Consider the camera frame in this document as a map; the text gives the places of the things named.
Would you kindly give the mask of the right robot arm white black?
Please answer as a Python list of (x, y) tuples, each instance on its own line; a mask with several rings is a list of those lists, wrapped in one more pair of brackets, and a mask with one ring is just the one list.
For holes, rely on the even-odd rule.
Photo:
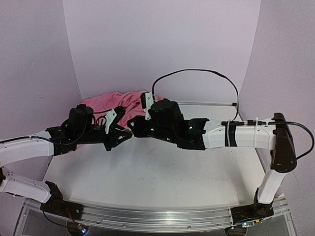
[(187, 150), (215, 148), (262, 148), (270, 151), (271, 164), (250, 205), (231, 209), (234, 226), (274, 214), (272, 203), (287, 173), (297, 166), (292, 134), (284, 115), (272, 119), (219, 121), (208, 118), (184, 119), (177, 102), (167, 99), (149, 103), (145, 115), (127, 122), (137, 138), (155, 138)]

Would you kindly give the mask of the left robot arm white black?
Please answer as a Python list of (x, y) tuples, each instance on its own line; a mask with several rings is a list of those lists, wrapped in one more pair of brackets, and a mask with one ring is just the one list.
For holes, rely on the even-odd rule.
[(91, 107), (78, 105), (70, 110), (68, 119), (61, 126), (29, 136), (1, 140), (1, 192), (36, 200), (47, 204), (54, 214), (63, 214), (66, 203), (56, 184), (16, 176), (6, 165), (35, 157), (64, 155), (90, 144), (103, 144), (106, 151), (111, 151), (132, 137), (119, 125), (125, 112), (122, 106), (118, 106), (104, 111), (103, 117), (95, 118), (96, 113)]

